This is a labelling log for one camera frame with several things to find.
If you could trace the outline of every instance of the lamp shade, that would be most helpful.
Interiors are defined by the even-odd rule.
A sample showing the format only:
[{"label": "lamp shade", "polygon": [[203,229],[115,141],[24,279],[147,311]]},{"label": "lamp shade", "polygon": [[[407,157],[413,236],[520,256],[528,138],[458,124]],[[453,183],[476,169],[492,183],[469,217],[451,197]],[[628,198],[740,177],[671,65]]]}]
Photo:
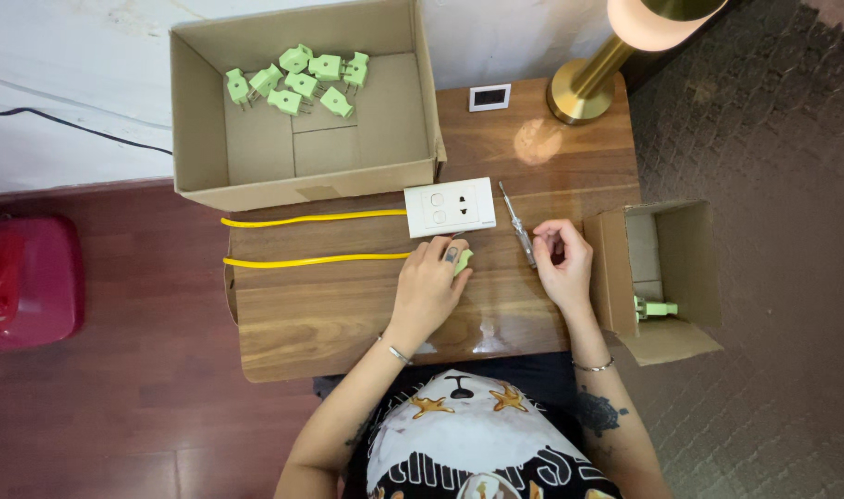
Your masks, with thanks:
[{"label": "lamp shade", "polygon": [[672,20],[655,13],[641,0],[607,0],[606,15],[616,36],[627,44],[641,51],[665,51],[693,35],[726,3],[708,9],[710,12],[701,18]]}]

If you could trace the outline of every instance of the light green electrical plug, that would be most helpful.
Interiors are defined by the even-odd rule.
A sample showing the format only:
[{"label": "light green electrical plug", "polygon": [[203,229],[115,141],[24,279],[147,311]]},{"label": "light green electrical plug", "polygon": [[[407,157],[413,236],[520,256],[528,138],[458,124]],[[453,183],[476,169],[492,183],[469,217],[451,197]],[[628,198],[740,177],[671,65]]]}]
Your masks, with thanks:
[{"label": "light green electrical plug", "polygon": [[342,116],[346,119],[355,110],[354,106],[349,104],[349,100],[342,95],[342,92],[336,90],[336,87],[330,87],[324,93],[324,96],[320,97],[320,102],[325,108],[331,110],[334,115]]},{"label": "light green electrical plug", "polygon": [[246,84],[244,72],[239,67],[236,67],[225,73],[225,75],[228,76],[228,93],[231,94],[231,100],[235,104],[239,104],[241,110],[244,110],[244,104],[249,104],[251,108],[250,99],[246,96],[250,92],[250,87]]},{"label": "light green electrical plug", "polygon": [[305,98],[319,97],[322,95],[320,84],[317,83],[316,79],[307,74],[290,73],[286,75],[286,79],[283,82],[286,86],[293,89],[295,93]]},{"label": "light green electrical plug", "polygon": [[268,103],[271,106],[277,106],[278,109],[287,115],[298,116],[299,113],[311,114],[310,111],[300,108],[300,105],[302,104],[302,96],[298,95],[294,91],[272,90],[271,93],[268,94]]},{"label": "light green electrical plug", "polygon": [[471,258],[472,256],[474,256],[474,253],[472,253],[472,250],[470,249],[466,249],[461,255],[459,255],[459,262],[456,263],[456,270],[453,271],[453,277],[456,277],[460,272],[465,270],[465,267],[468,267],[468,258]]},{"label": "light green electrical plug", "polygon": [[314,52],[299,43],[294,49],[288,49],[280,56],[280,66],[290,73],[300,73],[308,67],[308,60],[314,57]]},{"label": "light green electrical plug", "polygon": [[349,89],[351,87],[355,88],[355,93],[357,93],[358,88],[363,88],[363,84],[366,83],[366,66],[369,60],[370,56],[367,54],[355,52],[355,57],[346,64],[346,73],[343,80],[349,85]]},{"label": "light green electrical plug", "polygon": [[259,95],[267,97],[273,89],[277,88],[277,84],[280,83],[281,78],[283,78],[283,73],[274,64],[271,64],[271,67],[268,69],[262,69],[256,73],[250,79],[250,86],[252,87],[252,91],[249,94],[250,100],[255,100]]},{"label": "light green electrical plug", "polygon": [[643,321],[651,315],[676,315],[678,304],[672,302],[649,302],[643,298],[635,297],[635,319]]},{"label": "light green electrical plug", "polygon": [[338,55],[322,55],[308,62],[308,71],[321,82],[335,82],[342,78],[342,58]]}]

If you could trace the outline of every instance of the brass lamp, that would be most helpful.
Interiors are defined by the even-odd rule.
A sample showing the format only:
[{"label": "brass lamp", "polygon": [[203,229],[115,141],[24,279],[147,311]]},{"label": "brass lamp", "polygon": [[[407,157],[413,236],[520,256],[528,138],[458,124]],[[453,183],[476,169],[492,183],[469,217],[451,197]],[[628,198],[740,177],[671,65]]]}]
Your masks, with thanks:
[{"label": "brass lamp", "polygon": [[574,59],[551,78],[548,107],[563,122],[583,124],[613,102],[613,74],[635,50],[665,51],[681,43],[727,0],[607,0],[614,33],[588,60]]}]

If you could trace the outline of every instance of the silver bangle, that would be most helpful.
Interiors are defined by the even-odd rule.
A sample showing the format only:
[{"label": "silver bangle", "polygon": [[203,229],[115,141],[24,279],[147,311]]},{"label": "silver bangle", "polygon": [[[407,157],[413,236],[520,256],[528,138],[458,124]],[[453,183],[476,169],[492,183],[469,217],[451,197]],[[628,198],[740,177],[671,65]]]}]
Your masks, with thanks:
[{"label": "silver bangle", "polygon": [[610,361],[605,366],[601,366],[599,368],[583,368],[582,366],[576,364],[575,360],[570,359],[570,363],[573,364],[574,368],[580,369],[580,370],[583,370],[583,371],[592,372],[592,373],[596,373],[598,371],[602,371],[604,369],[607,369],[610,366],[612,366],[614,364],[614,362],[616,362],[616,359],[613,358],[613,355],[610,355]]},{"label": "silver bangle", "polygon": [[[379,335],[379,338],[377,338],[377,339],[376,339],[376,341],[382,341],[382,335]],[[401,355],[401,353],[400,353],[400,352],[398,352],[398,351],[394,350],[394,346],[389,346],[389,347],[388,347],[388,351],[389,351],[389,352],[391,352],[391,353],[393,353],[393,354],[394,354],[394,357],[397,357],[398,359],[400,359],[400,360],[401,360],[401,362],[403,362],[404,364],[406,364],[406,365],[408,365],[408,366],[412,366],[412,365],[413,365],[413,361],[412,361],[412,360],[410,360],[410,359],[407,359],[406,357],[404,357],[403,355]]]}]

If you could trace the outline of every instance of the white wall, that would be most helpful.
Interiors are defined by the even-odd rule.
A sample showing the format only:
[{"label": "white wall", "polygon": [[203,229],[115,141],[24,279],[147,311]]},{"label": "white wall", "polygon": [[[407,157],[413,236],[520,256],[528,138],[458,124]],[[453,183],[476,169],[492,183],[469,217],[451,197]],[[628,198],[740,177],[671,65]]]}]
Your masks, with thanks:
[{"label": "white wall", "polygon": [[[163,149],[172,24],[333,0],[0,2],[0,111],[38,108]],[[438,88],[545,76],[609,33],[605,0],[423,0]],[[168,154],[38,116],[0,117],[0,192],[168,176]]]}]

